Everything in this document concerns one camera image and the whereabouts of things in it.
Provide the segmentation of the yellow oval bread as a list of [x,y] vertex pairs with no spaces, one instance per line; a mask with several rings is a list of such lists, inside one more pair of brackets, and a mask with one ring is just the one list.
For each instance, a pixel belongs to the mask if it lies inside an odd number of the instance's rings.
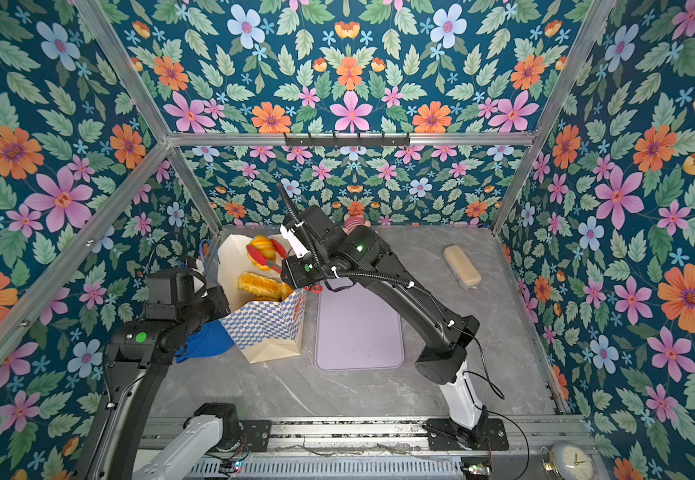
[[293,294],[293,292],[294,292],[294,290],[290,286],[288,286],[287,284],[285,284],[285,283],[279,284],[280,301],[287,300],[287,298],[289,298],[289,296],[291,296],[291,294]]

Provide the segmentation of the square toast bread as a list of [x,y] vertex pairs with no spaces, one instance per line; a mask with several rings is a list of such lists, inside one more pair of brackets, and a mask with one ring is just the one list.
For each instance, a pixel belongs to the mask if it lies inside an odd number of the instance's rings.
[[243,272],[237,279],[237,288],[257,297],[279,301],[281,288],[274,279],[253,272]]

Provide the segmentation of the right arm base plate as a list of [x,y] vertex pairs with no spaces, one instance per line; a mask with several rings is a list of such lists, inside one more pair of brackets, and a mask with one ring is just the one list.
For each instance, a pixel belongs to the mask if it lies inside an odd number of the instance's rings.
[[465,429],[449,418],[429,418],[423,423],[429,449],[433,451],[507,451],[505,424],[487,418],[475,430]]

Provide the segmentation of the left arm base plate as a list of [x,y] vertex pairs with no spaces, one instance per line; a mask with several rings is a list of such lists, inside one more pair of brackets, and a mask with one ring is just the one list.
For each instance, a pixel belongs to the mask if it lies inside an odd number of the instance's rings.
[[240,420],[230,422],[227,426],[223,421],[220,426],[220,439],[211,444],[209,453],[229,455],[237,451],[267,452],[272,428],[270,420]]

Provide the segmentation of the small croissant bread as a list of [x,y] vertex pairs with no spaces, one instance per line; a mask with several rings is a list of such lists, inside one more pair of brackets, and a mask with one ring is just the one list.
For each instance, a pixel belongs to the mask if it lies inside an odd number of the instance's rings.
[[256,236],[249,241],[246,246],[246,253],[252,264],[262,271],[270,269],[269,263],[277,260],[277,251],[270,238],[266,236]]

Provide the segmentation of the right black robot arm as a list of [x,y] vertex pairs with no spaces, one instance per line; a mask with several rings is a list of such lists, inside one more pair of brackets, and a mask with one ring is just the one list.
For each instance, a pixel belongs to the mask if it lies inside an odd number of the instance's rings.
[[348,279],[373,292],[423,338],[417,371],[437,384],[449,408],[451,437],[467,449],[483,438],[487,410],[465,378],[467,347],[479,330],[475,316],[445,307],[403,266],[391,246],[371,228],[349,233],[338,226],[314,230],[305,223],[280,228],[293,254],[284,258],[281,278],[293,289]]

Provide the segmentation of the checkered paper bag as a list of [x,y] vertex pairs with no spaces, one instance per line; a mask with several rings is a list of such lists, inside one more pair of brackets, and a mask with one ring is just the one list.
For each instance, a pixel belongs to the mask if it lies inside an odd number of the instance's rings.
[[220,320],[245,359],[261,363],[301,354],[306,292],[296,290],[285,301],[257,297],[237,288],[243,272],[283,283],[274,271],[256,268],[246,253],[251,237],[229,234],[211,251],[208,272],[224,290],[230,314]]

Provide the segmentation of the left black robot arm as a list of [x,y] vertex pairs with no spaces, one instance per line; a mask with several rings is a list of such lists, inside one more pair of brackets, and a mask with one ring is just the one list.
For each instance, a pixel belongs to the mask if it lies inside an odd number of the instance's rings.
[[104,354],[105,383],[73,479],[130,479],[149,412],[177,350],[203,324],[229,314],[219,286],[187,300],[162,294],[147,302],[143,320],[113,334]]

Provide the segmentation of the red silicone tongs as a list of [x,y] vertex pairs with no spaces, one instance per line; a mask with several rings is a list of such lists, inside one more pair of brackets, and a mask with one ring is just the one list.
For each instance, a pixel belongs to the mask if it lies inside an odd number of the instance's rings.
[[277,262],[278,254],[285,254],[286,251],[276,240],[267,239],[265,242],[260,242],[257,239],[253,239],[247,244],[246,252],[259,269],[267,269],[281,274],[281,266]]

